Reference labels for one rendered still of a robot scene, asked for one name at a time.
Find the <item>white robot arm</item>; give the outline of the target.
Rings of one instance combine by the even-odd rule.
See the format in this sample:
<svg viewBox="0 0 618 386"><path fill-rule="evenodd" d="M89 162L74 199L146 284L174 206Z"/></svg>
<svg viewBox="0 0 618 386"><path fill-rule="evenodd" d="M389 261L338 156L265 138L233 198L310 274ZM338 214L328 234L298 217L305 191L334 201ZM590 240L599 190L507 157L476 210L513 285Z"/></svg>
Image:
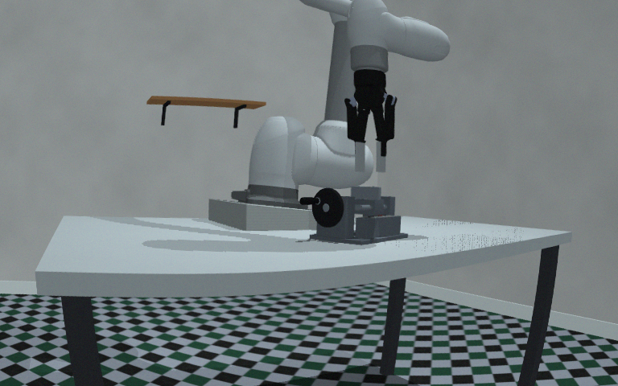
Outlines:
<svg viewBox="0 0 618 386"><path fill-rule="evenodd" d="M298 201L299 185L345 189L365 183L373 173L373 155L365 146L365 172L355 171L355 142L348 139L344 102L356 91L354 72L388 72L388 52L433 62L450 51L443 31L416 18L388 13L382 0L299 1L329 12L335 26L324 116L330 121L320 122L311 136L293 117L269 117L253 142L249 163L253 185L230 192L230 199L238 202L248 199L251 204L307 210L308 205Z"/></svg>

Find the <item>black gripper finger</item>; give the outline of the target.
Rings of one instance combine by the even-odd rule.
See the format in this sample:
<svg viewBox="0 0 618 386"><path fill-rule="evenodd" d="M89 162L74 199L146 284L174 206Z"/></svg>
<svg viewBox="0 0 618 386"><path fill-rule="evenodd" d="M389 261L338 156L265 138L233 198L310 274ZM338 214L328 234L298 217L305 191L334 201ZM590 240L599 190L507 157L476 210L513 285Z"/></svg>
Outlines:
<svg viewBox="0 0 618 386"><path fill-rule="evenodd" d="M347 107L348 139L355 142L355 171L365 172L365 132L370 110L363 110L364 94L359 95L358 101L358 107L356 108L357 102L354 96L344 100Z"/></svg>
<svg viewBox="0 0 618 386"><path fill-rule="evenodd" d="M390 139L394 139L394 117L395 117L395 105L397 98L388 94L384 94L385 99L385 124L384 124L384 110L383 105L378 109L376 107L374 95L368 94L371 111L373 112L373 119L375 123L377 138L377 162L376 172L385 172L386 164L386 143Z"/></svg>

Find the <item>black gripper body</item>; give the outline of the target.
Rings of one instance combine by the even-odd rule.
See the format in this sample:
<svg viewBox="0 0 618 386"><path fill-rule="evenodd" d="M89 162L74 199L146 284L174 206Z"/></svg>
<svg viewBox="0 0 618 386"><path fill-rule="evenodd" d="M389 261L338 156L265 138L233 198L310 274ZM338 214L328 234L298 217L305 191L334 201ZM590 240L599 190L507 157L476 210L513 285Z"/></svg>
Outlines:
<svg viewBox="0 0 618 386"><path fill-rule="evenodd" d="M365 95L365 102L363 109L371 110L370 103L368 99L368 94L372 93L374 95L376 107L379 109L384 102L384 94L386 92L386 78L385 73L378 70L372 69L361 69L354 72L354 86L356 91L354 93L354 98L357 103L359 94Z"/></svg>

